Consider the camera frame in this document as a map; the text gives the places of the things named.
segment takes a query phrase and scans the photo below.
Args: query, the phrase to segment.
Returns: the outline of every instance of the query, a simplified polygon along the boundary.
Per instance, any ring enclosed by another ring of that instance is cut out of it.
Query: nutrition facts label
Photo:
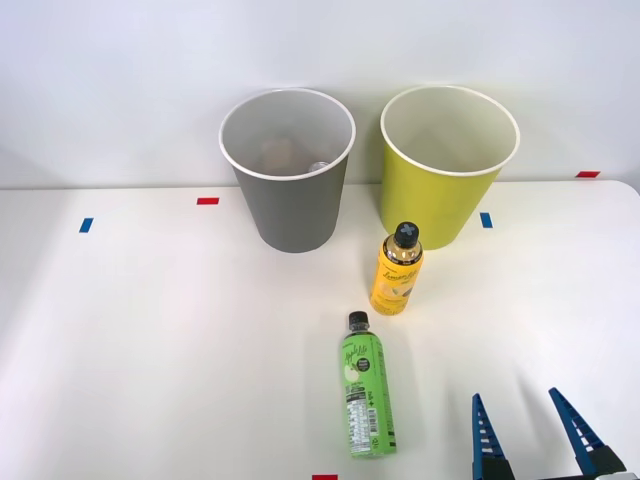
[[[347,414],[349,417],[349,440],[352,453],[371,450],[367,395],[364,388],[347,387]]]

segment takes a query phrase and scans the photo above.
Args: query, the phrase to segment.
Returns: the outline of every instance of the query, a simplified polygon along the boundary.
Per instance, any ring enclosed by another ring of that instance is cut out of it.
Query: yellow label
[[[418,278],[422,266],[423,255],[411,265],[393,263],[384,253],[384,245],[378,255],[373,288],[371,289],[371,306],[382,315],[396,315],[404,310],[409,295]]]

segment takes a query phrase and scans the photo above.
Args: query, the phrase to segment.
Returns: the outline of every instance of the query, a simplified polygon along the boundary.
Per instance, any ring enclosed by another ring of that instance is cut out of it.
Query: gray bucket
[[[266,243],[300,253],[329,240],[355,136],[344,105],[301,88],[254,96],[227,115],[220,148]]]

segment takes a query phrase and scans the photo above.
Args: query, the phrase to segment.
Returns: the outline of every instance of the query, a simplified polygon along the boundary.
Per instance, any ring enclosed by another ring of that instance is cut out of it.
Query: black bottle cap
[[[351,312],[349,314],[349,330],[353,330],[356,325],[369,328],[369,317],[367,312]]]
[[[418,244],[418,226],[411,222],[402,222],[396,228],[393,239],[400,248],[413,248]]]

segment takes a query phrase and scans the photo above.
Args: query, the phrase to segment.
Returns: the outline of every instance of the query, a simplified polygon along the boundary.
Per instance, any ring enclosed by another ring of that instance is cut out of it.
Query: green label
[[[342,343],[342,380],[351,455],[396,451],[382,344],[373,334],[356,334]]]

